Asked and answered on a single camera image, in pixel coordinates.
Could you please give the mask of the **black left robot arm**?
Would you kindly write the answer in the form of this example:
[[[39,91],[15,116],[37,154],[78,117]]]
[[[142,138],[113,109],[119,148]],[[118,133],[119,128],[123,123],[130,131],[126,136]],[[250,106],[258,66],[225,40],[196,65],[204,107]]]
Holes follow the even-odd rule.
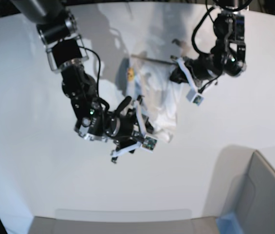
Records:
[[[246,70],[245,17],[241,11],[247,9],[249,4],[249,0],[215,0],[194,28],[191,42],[199,56],[196,59],[182,57],[182,60],[198,93],[202,94],[212,85],[217,85],[218,79],[224,74],[238,77]],[[196,35],[217,7],[220,12],[212,21],[215,46],[207,53],[198,48]]]

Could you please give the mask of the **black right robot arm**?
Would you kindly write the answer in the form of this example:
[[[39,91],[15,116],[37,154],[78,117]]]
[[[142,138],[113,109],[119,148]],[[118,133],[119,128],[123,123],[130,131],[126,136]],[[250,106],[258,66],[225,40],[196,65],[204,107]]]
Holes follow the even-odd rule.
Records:
[[[153,151],[157,140],[142,113],[142,96],[126,96],[114,111],[99,95],[99,79],[85,72],[88,59],[72,12],[57,0],[15,0],[14,6],[31,22],[41,39],[50,69],[62,76],[62,90],[76,116],[75,132],[88,141],[112,140],[111,161],[142,148]]]

